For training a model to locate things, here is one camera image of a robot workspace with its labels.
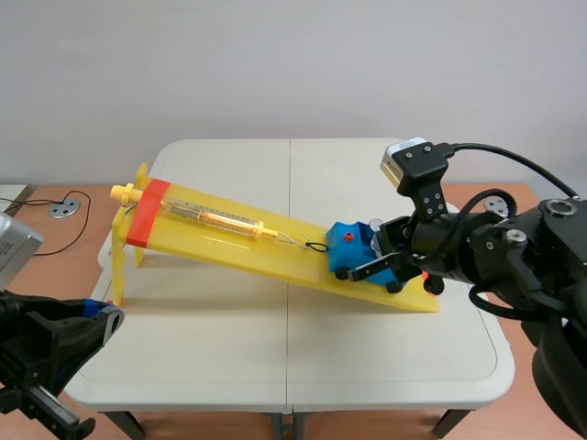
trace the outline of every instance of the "yellow plastic board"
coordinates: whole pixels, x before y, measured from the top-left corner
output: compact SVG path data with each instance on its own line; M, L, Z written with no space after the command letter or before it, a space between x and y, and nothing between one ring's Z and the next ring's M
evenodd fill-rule
M141 177L138 183L144 189L149 180ZM165 195L262 221L265 227L282 231L301 244L306 241L304 234L310 241L326 243L327 230L322 226L173 184ZM116 233L119 237L126 237L134 214L135 210L131 210L124 220L118 217L120 223L117 224ZM328 270L326 253L300 249L271 237L261 236L255 240L249 236L198 225L164 210L157 214L147 248L372 303L419 312L438 310L436 297L424 291L421 277L411 280L400 293L390 294L382 286L367 281L337 280Z

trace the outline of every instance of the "yellow stand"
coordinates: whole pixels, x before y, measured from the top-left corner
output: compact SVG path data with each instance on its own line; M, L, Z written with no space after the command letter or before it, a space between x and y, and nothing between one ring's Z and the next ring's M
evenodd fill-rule
M137 173L136 187L144 189L151 178L147 177L147 164ZM304 243L326 242L327 230L283 215L263 211L242 203L232 202L214 195L198 192L177 185L170 185L166 196L200 204L213 209L260 220L271 229L281 231L292 239ZM124 245L135 216L135 209L128 213L120 208L112 224L112 282L114 303L120 305L124 297ZM436 312L437 300L424 291L422 278L411 280L396 294L388 293L382 286L367 281L337 280L328 270L326 253L301 249L270 237L254 239L221 229L198 225L176 215L159 210L150 232L147 248L206 263L245 270L265 277L299 284L320 291L350 296L372 303L390 305L419 312ZM144 250L135 247L135 264L140 266Z

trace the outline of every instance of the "table leg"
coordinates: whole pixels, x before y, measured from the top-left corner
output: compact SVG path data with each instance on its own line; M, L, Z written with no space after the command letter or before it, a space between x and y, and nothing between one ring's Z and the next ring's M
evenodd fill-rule
M146 435L135 416L128 411L103 412L110 421L128 435L131 440L143 440Z
M266 412L271 422L271 439L283 440L283 414L280 412Z
M304 440L305 435L305 417L311 412L295 412L293 414L293 438L294 440Z
M444 438L452 428L464 419L471 410L448 410L440 418L437 425L432 429L432 434L437 438Z

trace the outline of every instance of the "gray device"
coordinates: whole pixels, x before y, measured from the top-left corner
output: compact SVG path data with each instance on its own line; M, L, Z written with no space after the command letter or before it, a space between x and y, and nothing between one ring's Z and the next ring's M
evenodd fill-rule
M35 255L43 236L10 215L0 213L0 292Z

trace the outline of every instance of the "white table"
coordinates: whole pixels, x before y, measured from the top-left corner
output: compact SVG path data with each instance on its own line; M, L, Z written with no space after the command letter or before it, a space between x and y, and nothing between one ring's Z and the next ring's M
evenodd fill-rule
M379 170L395 140L185 140L150 175L323 226L392 219L413 211ZM440 313L405 313L161 254L131 260L125 324L66 389L131 436L135 410L461 410L442 436L514 378L497 320L464 284L447 283Z

